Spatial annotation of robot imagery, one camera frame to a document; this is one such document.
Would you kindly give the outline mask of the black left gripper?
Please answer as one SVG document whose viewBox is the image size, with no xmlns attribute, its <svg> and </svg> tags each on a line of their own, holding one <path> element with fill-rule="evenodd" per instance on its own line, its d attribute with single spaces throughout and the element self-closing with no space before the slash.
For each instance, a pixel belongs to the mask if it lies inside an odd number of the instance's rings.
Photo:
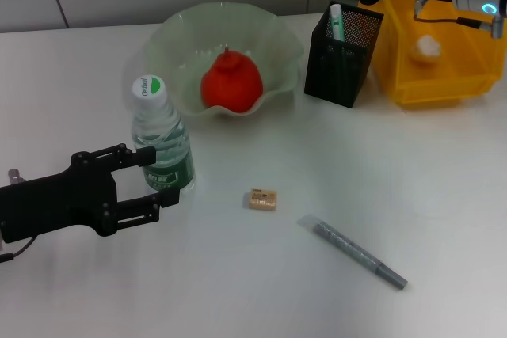
<svg viewBox="0 0 507 338">
<path fill-rule="evenodd" d="M 162 208 L 179 203 L 179 190 L 166 189 L 117 204 L 112 178 L 113 171 L 155 162 L 153 146 L 132 151 L 121 143 L 93 153 L 78 152 L 71 165 L 56 175 L 2 187 L 3 241 L 13 243 L 69 226 L 87 226 L 107 237 L 158 222 Z"/>
</svg>

